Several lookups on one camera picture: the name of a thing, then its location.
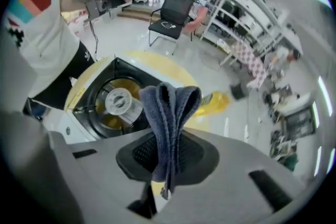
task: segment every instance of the white machine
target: white machine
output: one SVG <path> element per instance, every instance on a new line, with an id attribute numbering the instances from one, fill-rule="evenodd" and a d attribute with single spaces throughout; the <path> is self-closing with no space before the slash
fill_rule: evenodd
<path id="1" fill-rule="evenodd" d="M 70 91 L 57 127 L 67 144 L 100 140 L 148 127 L 139 90 L 166 81 L 183 85 L 124 54 L 96 62 Z"/>

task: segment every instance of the yellow bottle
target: yellow bottle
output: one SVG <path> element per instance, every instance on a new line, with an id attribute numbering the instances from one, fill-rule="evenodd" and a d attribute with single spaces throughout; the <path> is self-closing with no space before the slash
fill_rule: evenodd
<path id="1" fill-rule="evenodd" d="M 219 113 L 224 111 L 229 104 L 229 98 L 225 93 L 215 91 L 202 98 L 201 105 L 194 115 Z"/>

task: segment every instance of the checkered cloth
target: checkered cloth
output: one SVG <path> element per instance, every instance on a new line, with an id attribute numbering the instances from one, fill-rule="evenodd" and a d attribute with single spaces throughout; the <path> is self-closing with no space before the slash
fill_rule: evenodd
<path id="1" fill-rule="evenodd" d="M 235 43 L 233 45 L 233 53 L 242 64 L 248 67 L 248 70 L 255 78 L 247 84 L 247 87 L 259 89 L 267 77 L 267 71 L 261 59 L 255 57 L 249 44 Z"/>

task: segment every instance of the black pants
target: black pants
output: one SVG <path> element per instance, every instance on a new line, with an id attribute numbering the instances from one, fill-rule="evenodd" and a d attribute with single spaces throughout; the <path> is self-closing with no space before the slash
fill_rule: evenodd
<path id="1" fill-rule="evenodd" d="M 64 109 L 69 91 L 71 90 L 70 78 L 78 77 L 95 61 L 82 42 L 64 71 L 43 92 L 36 95 L 33 100 L 57 109 Z"/>

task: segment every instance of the gray towel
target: gray towel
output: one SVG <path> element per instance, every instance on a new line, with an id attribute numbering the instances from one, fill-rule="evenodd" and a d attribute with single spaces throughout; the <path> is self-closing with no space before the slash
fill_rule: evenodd
<path id="1" fill-rule="evenodd" d="M 152 180 L 165 181 L 164 196 L 173 192 L 175 174 L 180 172 L 181 131 L 185 122 L 201 103 L 201 91 L 190 86 L 175 89 L 168 83 L 149 86 L 139 91 L 146 117 L 156 137 L 158 164 Z"/>
<path id="2" fill-rule="evenodd" d="M 172 170 L 170 190 L 174 191 L 175 175 L 180 173 L 180 143 L 184 124 L 196 112 L 201 104 L 202 94 L 199 87 L 188 86 L 176 89 L 176 133 L 171 138 Z"/>

